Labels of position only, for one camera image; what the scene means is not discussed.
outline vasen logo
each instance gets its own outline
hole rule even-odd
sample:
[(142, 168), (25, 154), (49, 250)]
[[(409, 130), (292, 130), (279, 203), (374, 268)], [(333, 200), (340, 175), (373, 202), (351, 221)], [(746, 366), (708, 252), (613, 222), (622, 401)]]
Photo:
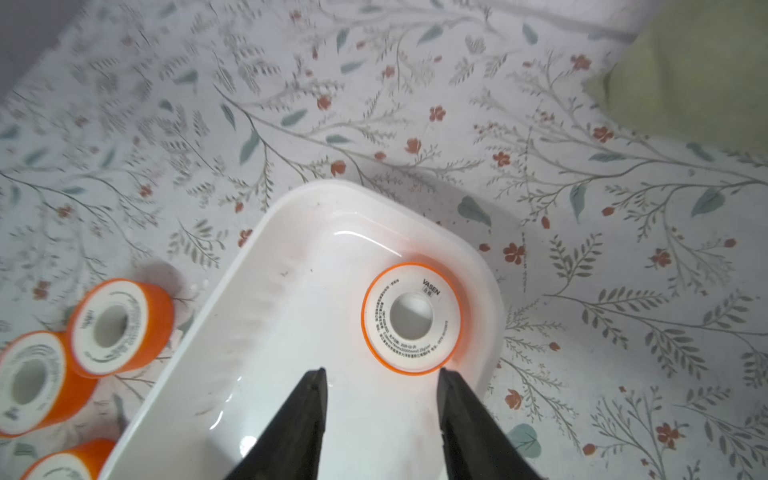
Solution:
[(431, 292), (431, 293), (429, 294), (430, 296), (432, 296), (432, 293), (434, 293), (435, 295), (439, 295), (439, 294), (440, 294), (440, 290), (437, 290), (437, 287), (436, 287), (436, 286), (432, 285), (432, 284), (429, 282), (429, 280), (427, 280), (427, 279), (424, 279), (424, 291), (426, 291), (426, 290), (428, 290), (429, 292)]

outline green cloth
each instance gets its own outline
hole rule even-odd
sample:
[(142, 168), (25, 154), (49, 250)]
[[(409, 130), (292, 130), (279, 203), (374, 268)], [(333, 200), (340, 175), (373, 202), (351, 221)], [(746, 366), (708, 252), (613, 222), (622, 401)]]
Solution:
[(768, 0), (680, 0), (587, 93), (617, 123), (768, 152)]

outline white plastic tray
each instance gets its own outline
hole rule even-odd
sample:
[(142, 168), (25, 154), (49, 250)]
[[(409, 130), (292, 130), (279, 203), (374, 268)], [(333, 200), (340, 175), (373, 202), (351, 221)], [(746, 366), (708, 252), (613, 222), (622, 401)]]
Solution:
[(371, 281), (406, 261), (453, 276), (468, 315), (446, 366), (482, 398), (504, 316), (482, 258), (453, 233), (378, 194), (318, 181), (285, 195), (261, 220), (100, 478), (223, 478), (302, 374), (320, 366), (329, 383), (321, 479), (440, 477), (438, 373), (388, 370), (368, 350), (360, 326)]

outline floral pattern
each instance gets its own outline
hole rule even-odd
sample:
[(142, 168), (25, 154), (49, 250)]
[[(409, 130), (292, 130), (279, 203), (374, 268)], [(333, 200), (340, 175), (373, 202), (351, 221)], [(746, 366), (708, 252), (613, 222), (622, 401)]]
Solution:
[(116, 276), (182, 279), (177, 329), (0, 440), (3, 478), (117, 438), (263, 212), (333, 177), (477, 246), (484, 401), (543, 477), (765, 478), (768, 157), (603, 116), (582, 84), (625, 48), (503, 0), (88, 4), (0, 106), (0, 346)]

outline orange tape roll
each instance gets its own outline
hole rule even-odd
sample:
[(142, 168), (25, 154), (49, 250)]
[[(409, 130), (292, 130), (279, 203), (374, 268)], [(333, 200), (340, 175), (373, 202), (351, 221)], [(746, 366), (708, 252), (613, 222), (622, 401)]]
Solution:
[(95, 439), (73, 449), (52, 453), (32, 464), (20, 480), (51, 480), (51, 474), (52, 478), (96, 480), (113, 448), (111, 440)]
[(362, 300), (362, 336), (386, 368), (434, 372), (453, 356), (464, 326), (453, 285), (432, 266), (400, 263), (381, 272)]
[(114, 279), (94, 288), (72, 313), (69, 355), (77, 373), (101, 378), (140, 369), (174, 331), (174, 302), (157, 285)]
[(32, 332), (14, 340), (0, 355), (0, 435), (24, 435), (79, 412), (98, 381), (72, 367), (64, 333)]

